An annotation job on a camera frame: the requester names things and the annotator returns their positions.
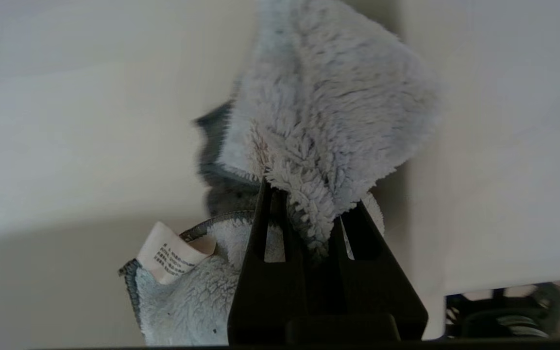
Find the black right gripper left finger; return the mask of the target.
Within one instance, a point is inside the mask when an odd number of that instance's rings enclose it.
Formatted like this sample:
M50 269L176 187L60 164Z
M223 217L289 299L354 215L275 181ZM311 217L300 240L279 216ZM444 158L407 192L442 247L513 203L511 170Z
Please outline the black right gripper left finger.
M283 346L291 321L308 314L304 253L301 239L289 223L287 193L261 183L255 219L239 283L227 322L230 346ZM266 241L272 200L278 199L283 262L266 262Z

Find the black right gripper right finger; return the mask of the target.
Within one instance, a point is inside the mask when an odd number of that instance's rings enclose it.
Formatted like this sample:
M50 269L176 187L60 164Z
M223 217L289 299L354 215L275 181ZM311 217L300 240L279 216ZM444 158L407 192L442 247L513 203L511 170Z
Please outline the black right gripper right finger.
M390 316L400 339L422 339L428 312L364 202L334 220L330 258L346 312L362 320Z

